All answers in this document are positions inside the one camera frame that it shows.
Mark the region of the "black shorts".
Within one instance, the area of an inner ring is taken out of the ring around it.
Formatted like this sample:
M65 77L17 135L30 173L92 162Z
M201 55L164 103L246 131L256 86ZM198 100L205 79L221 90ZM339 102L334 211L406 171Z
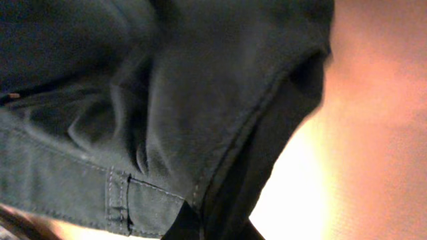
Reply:
M1 203L124 236L259 239L320 103L333 1L2 1Z

